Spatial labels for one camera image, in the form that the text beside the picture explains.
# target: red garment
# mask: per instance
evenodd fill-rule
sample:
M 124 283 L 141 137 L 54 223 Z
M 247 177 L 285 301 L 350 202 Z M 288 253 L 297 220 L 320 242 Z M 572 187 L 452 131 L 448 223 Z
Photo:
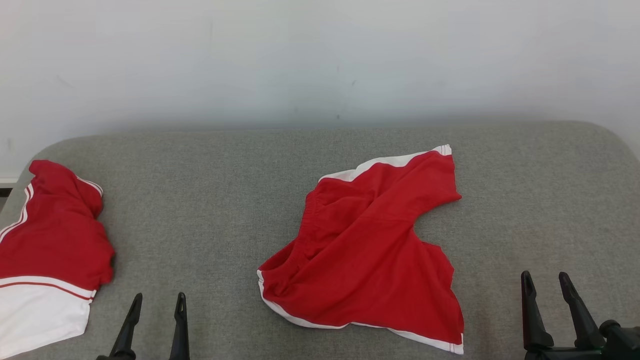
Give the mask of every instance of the red garment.
M 47 160 L 29 171 L 20 218 L 0 231 L 0 359 L 82 334 L 113 273 L 102 188 Z
M 421 214 L 458 199 L 448 145 L 323 177 L 298 237 L 258 269 L 263 300 L 298 325 L 385 327 L 462 354 L 454 269 L 413 231 Z

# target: wall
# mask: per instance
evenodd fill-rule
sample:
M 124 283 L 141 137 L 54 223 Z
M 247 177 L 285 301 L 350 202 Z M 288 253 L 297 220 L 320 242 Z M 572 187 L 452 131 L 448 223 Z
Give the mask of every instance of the wall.
M 639 15 L 637 0 L 3 0 L 0 178 L 127 129 L 577 119 L 640 154 Z

